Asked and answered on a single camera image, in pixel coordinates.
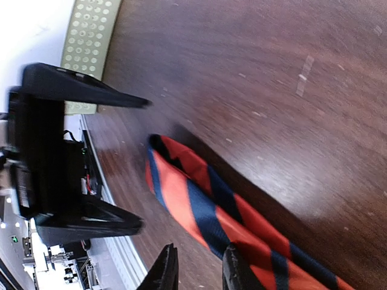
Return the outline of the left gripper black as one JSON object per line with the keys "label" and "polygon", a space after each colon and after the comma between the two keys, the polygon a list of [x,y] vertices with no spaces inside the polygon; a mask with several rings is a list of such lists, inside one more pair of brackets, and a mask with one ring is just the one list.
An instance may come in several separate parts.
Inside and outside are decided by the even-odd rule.
{"label": "left gripper black", "polygon": [[45,63],[23,69],[21,87],[9,91],[7,145],[18,212],[34,218],[43,243],[133,236],[143,219],[93,196],[80,196],[80,143],[65,140],[65,102],[145,108],[151,101],[120,92],[80,72]]}

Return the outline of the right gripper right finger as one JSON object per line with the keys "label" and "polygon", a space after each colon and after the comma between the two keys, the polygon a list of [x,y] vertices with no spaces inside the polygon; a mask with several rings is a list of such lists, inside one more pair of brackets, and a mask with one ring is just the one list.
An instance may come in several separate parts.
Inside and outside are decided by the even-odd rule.
{"label": "right gripper right finger", "polygon": [[264,289],[233,243],[224,252],[222,271],[223,289],[225,290]]}

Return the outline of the red navy striped tie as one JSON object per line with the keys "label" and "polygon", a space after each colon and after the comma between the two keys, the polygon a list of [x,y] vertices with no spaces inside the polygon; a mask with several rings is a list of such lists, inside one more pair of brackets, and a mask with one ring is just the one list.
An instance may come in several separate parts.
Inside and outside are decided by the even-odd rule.
{"label": "red navy striped tie", "polygon": [[166,211],[223,261],[233,243],[264,289],[349,289],[283,236],[192,149],[164,135],[148,138],[146,179]]}

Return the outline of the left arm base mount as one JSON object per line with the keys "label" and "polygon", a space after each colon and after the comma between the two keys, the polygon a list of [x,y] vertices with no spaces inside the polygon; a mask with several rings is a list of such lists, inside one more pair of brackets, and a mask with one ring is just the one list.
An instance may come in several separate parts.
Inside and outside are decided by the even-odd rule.
{"label": "left arm base mount", "polygon": [[86,193],[87,195],[93,195],[102,199],[102,177],[97,166],[97,160],[93,154],[88,132],[85,129],[82,130],[82,144]]}

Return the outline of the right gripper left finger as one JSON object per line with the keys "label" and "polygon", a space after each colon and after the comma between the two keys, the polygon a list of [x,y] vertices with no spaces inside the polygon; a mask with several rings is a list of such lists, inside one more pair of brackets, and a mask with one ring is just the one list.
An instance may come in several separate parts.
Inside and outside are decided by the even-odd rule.
{"label": "right gripper left finger", "polygon": [[178,250],[170,243],[161,250],[137,290],[177,290],[178,274]]}

